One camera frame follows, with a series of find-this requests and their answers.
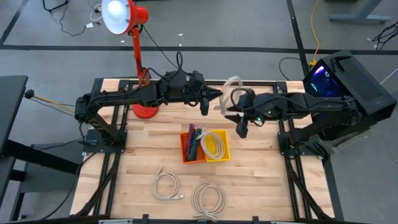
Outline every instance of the red desk lamp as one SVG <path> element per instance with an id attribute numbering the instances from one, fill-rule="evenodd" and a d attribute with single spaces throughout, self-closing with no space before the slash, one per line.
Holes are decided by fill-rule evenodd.
<path id="1" fill-rule="evenodd" d="M 148 21 L 149 15 L 147 9 L 142 6 L 136 6 L 132 0 L 102 0 L 101 12 L 104 23 L 109 31 L 114 34 L 128 33 L 132 36 L 139 84 L 149 85 L 149 72 L 141 64 L 141 46 L 139 43 L 138 28 L 139 24 L 145 24 Z M 133 105 L 132 110 L 137 117 L 149 119 L 156 115 L 159 107 Z"/>

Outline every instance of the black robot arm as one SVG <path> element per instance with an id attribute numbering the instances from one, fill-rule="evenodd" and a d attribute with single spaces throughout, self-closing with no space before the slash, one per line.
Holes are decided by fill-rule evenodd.
<path id="1" fill-rule="evenodd" d="M 232 96 L 238 90 L 245 91 L 245 94 L 235 103 Z M 240 114 L 225 117 L 237 124 L 236 132 L 241 138 L 245 138 L 248 133 L 248 122 L 262 126 L 266 121 L 302 119 L 309 114 L 322 113 L 325 116 L 322 121 L 289 131 L 290 143 L 295 145 L 331 126 L 354 125 L 360 119 L 356 102 L 350 96 L 319 98 L 307 93 L 256 95 L 250 88 L 238 88 L 231 93 L 231 100 L 234 106 L 228 108 L 228 111 Z"/>
<path id="2" fill-rule="evenodd" d="M 120 133 L 109 125 L 98 111 L 104 106 L 139 104 L 159 106 L 168 103 L 184 103 L 190 106 L 200 104 L 203 116 L 208 114 L 209 102 L 222 95 L 222 92 L 205 85 L 205 79 L 196 71 L 168 72 L 151 85 L 139 86 L 133 90 L 120 89 L 112 92 L 88 93 L 76 101 L 75 119 L 79 123 L 91 124 L 104 140 L 117 143 Z"/>

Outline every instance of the coiled cable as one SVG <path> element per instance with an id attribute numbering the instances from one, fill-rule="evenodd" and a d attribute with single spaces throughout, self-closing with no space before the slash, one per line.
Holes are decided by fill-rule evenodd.
<path id="1" fill-rule="evenodd" d="M 211 136 L 216 143 L 216 152 L 212 154 L 208 148 L 206 147 L 206 137 Z M 225 146 L 223 140 L 214 132 L 205 132 L 205 128 L 203 128 L 203 132 L 197 137 L 197 140 L 200 139 L 200 146 L 203 149 L 203 152 L 212 159 L 222 159 L 225 155 Z"/>
<path id="2" fill-rule="evenodd" d="M 171 173 L 171 172 L 161 172 L 161 171 L 162 171 L 162 168 L 163 168 L 163 167 L 161 167 L 161 168 L 157 171 L 157 173 L 156 173 L 156 175 L 155 175 L 155 179 L 154 179 L 154 181 L 152 181 L 151 190 L 152 190 L 153 196 L 154 196 L 155 198 L 159 199 L 159 200 L 169 200 L 169 199 L 171 199 L 171 200 L 176 200 L 176 199 L 181 199 L 181 198 L 183 198 L 183 197 L 184 197 L 183 195 L 177 195 L 177 191 L 178 191 L 178 187 L 179 187 L 177 176 L 174 175 L 174 174 Z M 170 193 L 169 195 L 166 195 L 166 196 L 160 195 L 160 194 L 157 192 L 157 182 L 158 182 L 159 179 L 160 179 L 161 177 L 163 177 L 163 176 L 170 177 L 170 178 L 173 180 L 173 182 L 174 182 L 174 189 L 173 189 L 172 193 Z"/>
<path id="3" fill-rule="evenodd" d="M 229 89 L 229 87 L 234 84 L 234 83 L 238 83 L 238 87 L 242 88 L 243 87 L 243 82 L 242 79 L 240 79 L 239 77 L 231 77 L 229 78 L 223 85 L 223 87 L 221 88 L 221 91 L 223 92 L 223 94 L 218 97 L 219 103 L 220 105 L 216 106 L 215 109 L 216 110 L 220 110 L 220 113 L 225 116 L 225 115 L 229 115 L 229 111 L 226 110 L 227 107 L 227 102 L 229 101 L 229 97 L 228 94 L 226 94 L 227 90 Z M 239 100 L 239 96 L 241 94 L 238 95 L 234 95 L 234 100 L 238 101 Z"/>
<path id="4" fill-rule="evenodd" d="M 217 205 L 211 210 L 206 210 L 202 202 L 203 193 L 206 189 L 214 189 L 218 194 Z M 214 183 L 202 182 L 193 189 L 191 203 L 193 209 L 199 212 L 198 214 L 195 214 L 193 217 L 195 218 L 207 217 L 210 220 L 217 222 L 216 217 L 218 215 L 221 215 L 226 208 L 226 194 L 221 187 L 215 185 Z"/>

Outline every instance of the yellow container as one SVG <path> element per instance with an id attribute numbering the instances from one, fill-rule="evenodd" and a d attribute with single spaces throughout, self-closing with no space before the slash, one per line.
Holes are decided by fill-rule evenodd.
<path id="1" fill-rule="evenodd" d="M 228 135 L 226 133 L 226 130 L 214 130 L 211 132 L 216 133 L 223 140 L 224 147 L 225 147 L 225 153 L 221 159 L 212 159 L 206 155 L 206 161 L 207 162 L 221 162 L 221 161 L 230 160 L 231 153 L 229 152 Z M 206 136 L 205 144 L 206 144 L 206 148 L 209 150 L 210 153 L 212 153 L 212 154 L 216 153 L 216 143 L 212 136 Z"/>

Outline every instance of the wooden tabletop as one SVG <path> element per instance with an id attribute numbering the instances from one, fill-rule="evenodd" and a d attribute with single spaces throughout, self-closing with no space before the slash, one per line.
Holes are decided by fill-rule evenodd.
<path id="1" fill-rule="evenodd" d="M 116 91 L 118 83 L 118 79 L 104 79 L 102 90 Z M 287 82 L 287 87 L 289 92 L 304 92 L 302 82 Z M 272 93 L 269 86 L 251 88 L 256 93 Z M 196 212 L 191 206 L 192 190 L 200 182 L 211 181 L 227 194 L 227 207 L 217 217 L 219 220 L 252 220 L 253 216 L 260 220 L 294 219 L 284 158 L 279 154 L 278 123 L 267 122 L 261 128 L 250 124 L 247 138 L 241 139 L 235 132 L 236 125 L 214 110 L 217 104 L 218 100 L 210 102 L 208 116 L 202 116 L 198 106 L 192 108 L 183 103 L 162 105 L 159 113 L 147 120 L 139 119 L 129 111 L 126 151 L 120 160 L 111 218 L 142 218 L 143 214 L 149 214 L 149 218 L 193 219 Z M 99 111 L 108 122 L 112 113 L 113 107 Z M 311 117 L 307 116 L 295 120 L 295 126 L 302 128 L 311 122 Z M 206 130 L 227 129 L 231 160 L 182 164 L 179 134 L 188 131 L 190 123 Z M 97 154 L 83 166 L 71 214 L 79 211 L 96 190 L 103 157 L 103 154 Z M 302 156 L 302 165 L 308 191 L 324 212 L 334 217 L 321 160 L 316 156 Z M 162 166 L 163 171 L 178 176 L 178 192 L 184 195 L 183 199 L 160 201 L 151 195 L 150 184 Z M 160 194 L 166 195 L 172 189 L 171 179 L 164 177 L 159 180 Z M 296 192 L 300 214 L 304 217 L 302 197 L 298 189 Z M 203 197 L 205 206 L 209 207 L 215 205 L 217 199 L 216 193 L 210 190 Z M 105 204 L 106 196 L 100 213 L 104 212 Z"/>

